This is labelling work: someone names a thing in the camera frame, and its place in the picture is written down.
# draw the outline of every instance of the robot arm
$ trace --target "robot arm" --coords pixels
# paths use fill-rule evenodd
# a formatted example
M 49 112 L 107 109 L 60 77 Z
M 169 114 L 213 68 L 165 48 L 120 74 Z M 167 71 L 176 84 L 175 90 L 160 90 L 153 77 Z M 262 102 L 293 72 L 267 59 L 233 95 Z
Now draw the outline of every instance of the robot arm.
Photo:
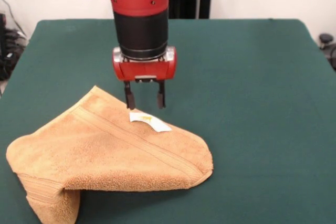
M 113 50 L 113 67 L 124 81 L 127 106 L 135 108 L 130 81 L 156 81 L 157 101 L 165 107 L 164 80 L 176 69 L 176 50 L 167 45 L 169 0 L 111 0 L 119 47 Z

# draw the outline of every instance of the green tablecloth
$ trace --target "green tablecloth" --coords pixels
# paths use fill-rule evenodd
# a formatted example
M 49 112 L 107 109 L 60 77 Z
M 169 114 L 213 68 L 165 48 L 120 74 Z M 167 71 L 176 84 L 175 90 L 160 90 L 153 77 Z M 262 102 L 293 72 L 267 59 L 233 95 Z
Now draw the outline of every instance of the green tablecloth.
M 78 223 L 336 223 L 336 76 L 297 20 L 172 20 L 167 108 L 134 84 L 138 108 L 203 137 L 204 184 L 158 193 L 82 193 Z M 124 101 L 111 20 L 38 24 L 0 100 L 1 223 L 38 223 L 7 164 L 33 132 L 98 85 Z

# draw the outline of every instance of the black cylindrical joint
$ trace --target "black cylindrical joint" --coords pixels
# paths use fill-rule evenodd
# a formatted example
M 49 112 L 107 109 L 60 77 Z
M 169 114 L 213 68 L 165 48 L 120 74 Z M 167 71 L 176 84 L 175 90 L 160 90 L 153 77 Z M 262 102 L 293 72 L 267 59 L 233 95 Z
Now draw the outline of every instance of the black cylindrical joint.
M 168 9 L 146 17 L 114 12 L 121 52 L 129 59 L 151 60 L 165 53 L 168 41 Z

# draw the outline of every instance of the small white paper piece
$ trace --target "small white paper piece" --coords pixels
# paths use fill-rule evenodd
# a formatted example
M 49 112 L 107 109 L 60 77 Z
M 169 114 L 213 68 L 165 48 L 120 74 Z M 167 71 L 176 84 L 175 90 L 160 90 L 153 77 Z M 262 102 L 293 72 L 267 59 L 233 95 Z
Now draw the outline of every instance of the small white paper piece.
M 146 114 L 146 113 L 137 113 L 130 112 L 130 120 L 131 122 L 140 121 L 149 124 L 156 132 L 164 132 L 171 131 L 172 129 L 162 122 L 160 119 Z

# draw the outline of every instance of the folded towel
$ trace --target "folded towel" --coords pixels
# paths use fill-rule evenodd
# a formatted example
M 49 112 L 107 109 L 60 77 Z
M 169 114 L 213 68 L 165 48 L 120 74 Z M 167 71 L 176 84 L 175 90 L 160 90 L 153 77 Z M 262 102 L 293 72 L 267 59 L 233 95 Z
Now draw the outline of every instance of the folded towel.
M 75 223 L 80 190 L 188 189 L 210 177 L 206 143 L 169 126 L 172 131 L 158 133 L 130 122 L 123 102 L 93 87 L 63 114 L 12 142 L 6 157 L 42 223 Z

